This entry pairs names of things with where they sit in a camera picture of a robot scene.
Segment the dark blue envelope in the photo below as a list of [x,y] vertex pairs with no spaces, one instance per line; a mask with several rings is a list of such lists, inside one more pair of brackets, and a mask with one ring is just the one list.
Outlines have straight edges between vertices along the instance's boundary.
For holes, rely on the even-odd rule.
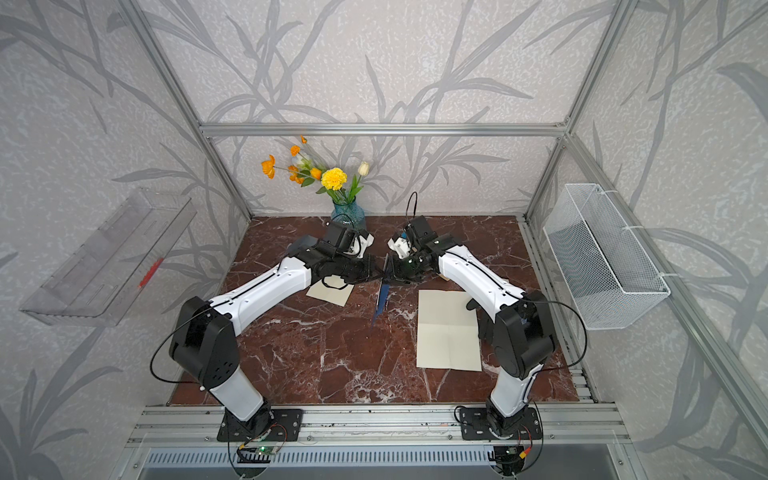
[[375,325],[377,318],[383,313],[385,309],[387,298],[389,295],[389,288],[390,288],[389,284],[384,283],[382,278],[378,297],[377,297],[376,308],[371,320],[372,326]]

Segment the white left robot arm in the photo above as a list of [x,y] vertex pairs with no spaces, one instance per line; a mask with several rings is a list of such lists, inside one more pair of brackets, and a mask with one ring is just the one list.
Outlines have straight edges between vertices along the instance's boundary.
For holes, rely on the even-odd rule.
[[170,336],[169,356],[237,420],[261,419],[269,410],[267,400],[240,367],[237,337],[284,299],[330,276],[355,285],[376,273],[369,253],[343,253],[323,241],[293,247],[256,279],[210,300],[187,300]]

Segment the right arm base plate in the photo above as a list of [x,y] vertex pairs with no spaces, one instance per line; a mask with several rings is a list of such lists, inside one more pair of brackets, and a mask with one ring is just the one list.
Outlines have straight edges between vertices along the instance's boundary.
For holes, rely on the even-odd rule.
[[542,420],[531,406],[524,406],[511,417],[496,415],[487,407],[466,406],[456,406],[453,415],[463,440],[534,441],[543,438]]

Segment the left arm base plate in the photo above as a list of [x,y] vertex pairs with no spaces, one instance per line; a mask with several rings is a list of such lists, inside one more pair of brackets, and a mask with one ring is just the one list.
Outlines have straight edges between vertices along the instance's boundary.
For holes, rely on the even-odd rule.
[[220,424],[218,442],[295,442],[302,423],[301,409],[261,409],[250,420],[240,420],[228,409]]

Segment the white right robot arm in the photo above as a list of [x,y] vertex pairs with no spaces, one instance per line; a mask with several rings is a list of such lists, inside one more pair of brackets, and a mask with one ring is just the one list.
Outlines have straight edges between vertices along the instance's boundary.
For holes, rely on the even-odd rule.
[[486,402],[488,420],[498,430],[517,421],[536,375],[557,349],[547,299],[513,286],[450,235],[417,241],[400,234],[387,246],[386,272],[396,284],[419,283],[434,272],[470,295],[469,310],[482,310],[479,333],[501,367]]

